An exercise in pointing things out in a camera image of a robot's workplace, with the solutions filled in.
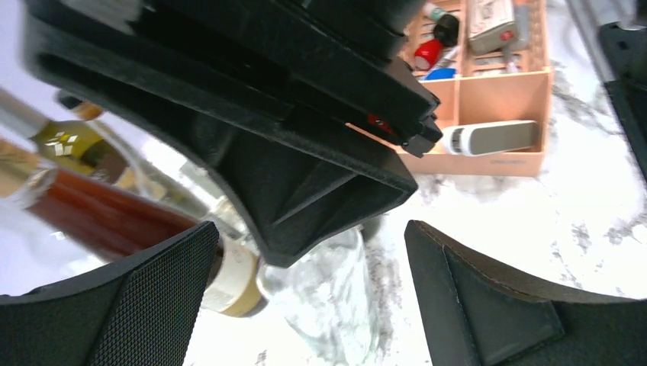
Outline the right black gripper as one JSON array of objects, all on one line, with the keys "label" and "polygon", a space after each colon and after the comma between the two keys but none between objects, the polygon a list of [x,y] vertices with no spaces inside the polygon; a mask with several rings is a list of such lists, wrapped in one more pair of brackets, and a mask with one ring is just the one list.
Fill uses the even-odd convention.
[{"label": "right black gripper", "polygon": [[264,259],[403,204],[439,99],[399,57],[420,1],[27,1],[24,61],[185,154]]}]

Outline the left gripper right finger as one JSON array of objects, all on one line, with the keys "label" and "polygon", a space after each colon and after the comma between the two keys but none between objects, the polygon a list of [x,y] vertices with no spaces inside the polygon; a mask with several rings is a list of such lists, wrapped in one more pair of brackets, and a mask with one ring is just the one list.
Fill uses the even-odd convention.
[{"label": "left gripper right finger", "polygon": [[418,220],[404,233],[434,365],[644,365],[646,302],[556,284]]}]

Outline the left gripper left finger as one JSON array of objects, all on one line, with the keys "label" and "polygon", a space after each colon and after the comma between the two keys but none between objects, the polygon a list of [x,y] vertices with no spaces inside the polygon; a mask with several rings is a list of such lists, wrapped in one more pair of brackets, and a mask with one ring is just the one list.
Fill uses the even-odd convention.
[{"label": "left gripper left finger", "polygon": [[205,222],[92,271],[1,298],[3,365],[181,365],[219,233]]}]

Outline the amber bottle gold cap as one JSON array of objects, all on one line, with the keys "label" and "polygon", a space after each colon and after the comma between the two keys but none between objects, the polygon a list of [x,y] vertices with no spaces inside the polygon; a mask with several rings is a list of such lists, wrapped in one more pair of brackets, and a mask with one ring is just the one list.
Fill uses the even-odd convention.
[{"label": "amber bottle gold cap", "polygon": [[[177,210],[60,168],[8,140],[1,141],[1,204],[27,211],[109,262],[199,225]],[[212,255],[205,308],[232,317],[262,310],[258,258],[219,232],[206,239],[206,246]]]}]

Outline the clear glass wine bottle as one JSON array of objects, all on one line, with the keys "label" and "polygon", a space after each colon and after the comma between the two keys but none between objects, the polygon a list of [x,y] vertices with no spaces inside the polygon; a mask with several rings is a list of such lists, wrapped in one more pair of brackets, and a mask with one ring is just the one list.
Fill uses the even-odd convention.
[{"label": "clear glass wine bottle", "polygon": [[130,176],[117,186],[136,188],[142,196],[188,216],[212,220],[234,239],[246,234],[248,229],[242,217],[204,169],[154,137],[142,148],[136,148],[102,121],[103,109],[89,101],[63,90],[56,92],[55,99],[112,143],[132,164]]}]

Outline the green wine bottle tan label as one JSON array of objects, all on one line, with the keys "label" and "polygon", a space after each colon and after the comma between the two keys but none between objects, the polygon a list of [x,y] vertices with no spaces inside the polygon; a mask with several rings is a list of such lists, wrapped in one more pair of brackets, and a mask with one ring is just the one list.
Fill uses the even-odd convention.
[{"label": "green wine bottle tan label", "polygon": [[83,120],[51,120],[1,90],[1,125],[32,141],[43,157],[66,169],[135,191],[129,162]]}]

